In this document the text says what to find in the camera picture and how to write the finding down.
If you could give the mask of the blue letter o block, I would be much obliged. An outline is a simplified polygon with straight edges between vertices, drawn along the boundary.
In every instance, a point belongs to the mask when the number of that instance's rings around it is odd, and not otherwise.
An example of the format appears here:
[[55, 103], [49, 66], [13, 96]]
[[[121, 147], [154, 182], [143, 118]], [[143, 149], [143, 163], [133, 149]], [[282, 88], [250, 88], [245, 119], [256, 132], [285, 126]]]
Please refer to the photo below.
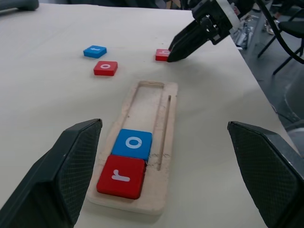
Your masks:
[[121, 129], [111, 154], [148, 161], [152, 145], [152, 133]]

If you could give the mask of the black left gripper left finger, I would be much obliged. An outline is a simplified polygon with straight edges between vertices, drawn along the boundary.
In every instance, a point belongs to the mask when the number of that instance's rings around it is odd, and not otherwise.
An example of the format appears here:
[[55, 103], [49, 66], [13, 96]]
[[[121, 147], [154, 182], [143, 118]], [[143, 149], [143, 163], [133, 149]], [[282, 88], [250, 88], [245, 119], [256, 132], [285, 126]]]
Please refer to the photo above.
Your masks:
[[74, 228], [92, 178], [103, 123], [64, 130], [0, 209], [0, 228]]

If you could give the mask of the blue letter t block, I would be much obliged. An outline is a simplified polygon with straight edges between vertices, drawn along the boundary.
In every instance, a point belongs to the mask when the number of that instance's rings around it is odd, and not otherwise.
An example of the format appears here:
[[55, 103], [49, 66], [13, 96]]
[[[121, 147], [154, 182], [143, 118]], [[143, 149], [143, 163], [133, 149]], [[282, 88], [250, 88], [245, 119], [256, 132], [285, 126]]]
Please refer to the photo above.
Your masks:
[[100, 58], [107, 53], [107, 49], [106, 47], [92, 45], [86, 48], [83, 53], [85, 57]]

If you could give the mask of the black chair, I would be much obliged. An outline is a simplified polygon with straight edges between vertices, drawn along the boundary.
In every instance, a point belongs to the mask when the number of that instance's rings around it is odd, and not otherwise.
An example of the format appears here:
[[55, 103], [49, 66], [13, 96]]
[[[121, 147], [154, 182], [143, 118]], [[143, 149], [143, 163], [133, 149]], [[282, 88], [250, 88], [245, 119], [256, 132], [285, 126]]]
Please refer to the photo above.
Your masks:
[[288, 21], [279, 22], [277, 27], [279, 34], [285, 32], [295, 38], [301, 39], [301, 45], [273, 72], [273, 76], [285, 67], [294, 57], [298, 57], [299, 59], [296, 59], [296, 61], [300, 60], [300, 63], [304, 64], [304, 59], [302, 58], [304, 54], [304, 20], [294, 21], [298, 15], [304, 13], [304, 3], [301, 3], [299, 6], [301, 8], [300, 10], [298, 10]]

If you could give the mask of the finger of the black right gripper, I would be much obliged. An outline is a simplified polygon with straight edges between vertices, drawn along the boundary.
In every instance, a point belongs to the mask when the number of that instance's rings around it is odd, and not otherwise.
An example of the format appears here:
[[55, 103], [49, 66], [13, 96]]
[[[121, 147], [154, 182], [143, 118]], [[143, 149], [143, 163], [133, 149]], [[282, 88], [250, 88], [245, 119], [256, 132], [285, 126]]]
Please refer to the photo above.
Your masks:
[[203, 44], [205, 44], [205, 27], [194, 20], [173, 38], [169, 50], [196, 50]]
[[167, 62], [177, 62], [187, 58], [205, 44], [211, 35], [210, 28], [184, 28], [172, 40]]

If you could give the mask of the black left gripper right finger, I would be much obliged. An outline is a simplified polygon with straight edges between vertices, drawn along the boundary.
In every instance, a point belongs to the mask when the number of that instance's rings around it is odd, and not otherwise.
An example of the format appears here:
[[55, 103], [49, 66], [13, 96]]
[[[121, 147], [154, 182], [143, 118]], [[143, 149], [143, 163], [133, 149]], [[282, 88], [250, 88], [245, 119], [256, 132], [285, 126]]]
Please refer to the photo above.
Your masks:
[[268, 228], [304, 228], [304, 158], [279, 134], [227, 126], [246, 188]]

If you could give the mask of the wooden letter tray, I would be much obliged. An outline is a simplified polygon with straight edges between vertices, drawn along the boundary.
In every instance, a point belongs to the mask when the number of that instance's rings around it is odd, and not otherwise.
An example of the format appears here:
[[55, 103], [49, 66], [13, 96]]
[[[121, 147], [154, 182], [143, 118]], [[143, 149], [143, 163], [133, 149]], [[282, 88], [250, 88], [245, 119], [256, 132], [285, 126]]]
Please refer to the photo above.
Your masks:
[[[178, 85], [140, 81], [132, 86], [118, 119], [108, 130], [107, 139], [98, 150], [93, 175], [86, 193], [91, 203], [116, 209], [161, 214], [167, 196], [172, 157]], [[123, 128], [152, 133], [152, 147], [147, 161], [142, 192], [138, 199], [126, 199], [97, 192], [98, 179]]]

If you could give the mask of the red letter o block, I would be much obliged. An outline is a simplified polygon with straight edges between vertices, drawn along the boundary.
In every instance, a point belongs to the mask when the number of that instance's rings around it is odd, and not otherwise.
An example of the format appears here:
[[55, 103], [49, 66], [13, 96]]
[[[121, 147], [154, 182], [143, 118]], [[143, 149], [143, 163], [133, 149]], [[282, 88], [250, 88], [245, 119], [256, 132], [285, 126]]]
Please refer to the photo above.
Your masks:
[[118, 69], [116, 61], [99, 61], [94, 67], [96, 76], [114, 76]]

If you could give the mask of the red letter r block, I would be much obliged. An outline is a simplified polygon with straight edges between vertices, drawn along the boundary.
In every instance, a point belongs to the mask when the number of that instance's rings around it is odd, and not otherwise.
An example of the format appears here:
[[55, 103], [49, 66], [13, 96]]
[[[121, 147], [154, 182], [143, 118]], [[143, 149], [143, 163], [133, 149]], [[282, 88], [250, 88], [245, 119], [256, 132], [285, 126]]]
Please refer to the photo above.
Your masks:
[[103, 167], [96, 190], [102, 194], [138, 199], [146, 164], [142, 159], [110, 155]]

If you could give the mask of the red letter b block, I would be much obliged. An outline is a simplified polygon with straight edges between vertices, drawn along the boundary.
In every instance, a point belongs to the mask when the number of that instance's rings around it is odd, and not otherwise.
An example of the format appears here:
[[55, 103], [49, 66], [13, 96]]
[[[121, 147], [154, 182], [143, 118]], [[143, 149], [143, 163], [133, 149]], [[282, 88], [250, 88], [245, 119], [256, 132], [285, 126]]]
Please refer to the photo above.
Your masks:
[[156, 49], [155, 60], [156, 61], [167, 61], [170, 51], [167, 49]]

